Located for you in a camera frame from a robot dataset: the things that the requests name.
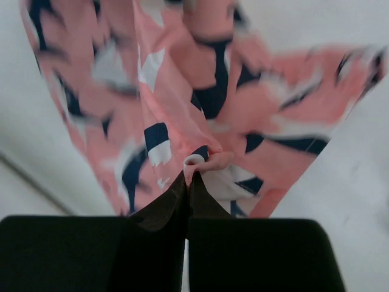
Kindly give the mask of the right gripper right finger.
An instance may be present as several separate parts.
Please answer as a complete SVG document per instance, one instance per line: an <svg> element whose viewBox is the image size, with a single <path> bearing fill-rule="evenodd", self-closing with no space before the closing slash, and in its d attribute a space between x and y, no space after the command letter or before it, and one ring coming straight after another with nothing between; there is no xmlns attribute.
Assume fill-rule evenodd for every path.
<svg viewBox="0 0 389 292"><path fill-rule="evenodd" d="M344 291L324 229L307 219L231 216L196 173L190 186L191 291Z"/></svg>

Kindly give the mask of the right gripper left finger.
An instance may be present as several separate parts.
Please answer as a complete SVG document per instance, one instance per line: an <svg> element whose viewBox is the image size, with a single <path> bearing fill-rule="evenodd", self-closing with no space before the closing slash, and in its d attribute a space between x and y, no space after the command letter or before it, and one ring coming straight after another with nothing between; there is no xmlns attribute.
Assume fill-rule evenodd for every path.
<svg viewBox="0 0 389 292"><path fill-rule="evenodd" d="M128 217L1 221L2 291L180 291L186 184Z"/></svg>

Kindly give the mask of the pink shark print shorts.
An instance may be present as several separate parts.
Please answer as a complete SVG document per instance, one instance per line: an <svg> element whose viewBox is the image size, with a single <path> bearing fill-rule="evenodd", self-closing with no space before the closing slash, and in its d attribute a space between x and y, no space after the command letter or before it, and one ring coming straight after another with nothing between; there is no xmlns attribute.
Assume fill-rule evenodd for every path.
<svg viewBox="0 0 389 292"><path fill-rule="evenodd" d="M236 1L22 1L40 73L117 215L183 173L269 217L385 76L387 51L274 52Z"/></svg>

